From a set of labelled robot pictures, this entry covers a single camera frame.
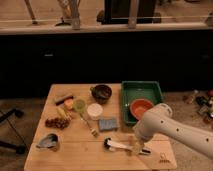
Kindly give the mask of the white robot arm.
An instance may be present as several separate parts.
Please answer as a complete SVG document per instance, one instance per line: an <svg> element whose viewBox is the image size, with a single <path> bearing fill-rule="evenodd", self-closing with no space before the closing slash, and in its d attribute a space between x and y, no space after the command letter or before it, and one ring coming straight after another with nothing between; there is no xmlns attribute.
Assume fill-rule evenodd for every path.
<svg viewBox="0 0 213 171"><path fill-rule="evenodd" d="M160 133L213 160L213 133L175 121L172 114L171 107L165 103L159 103L145 111L133 126L137 140L146 143L156 133Z"/></svg>

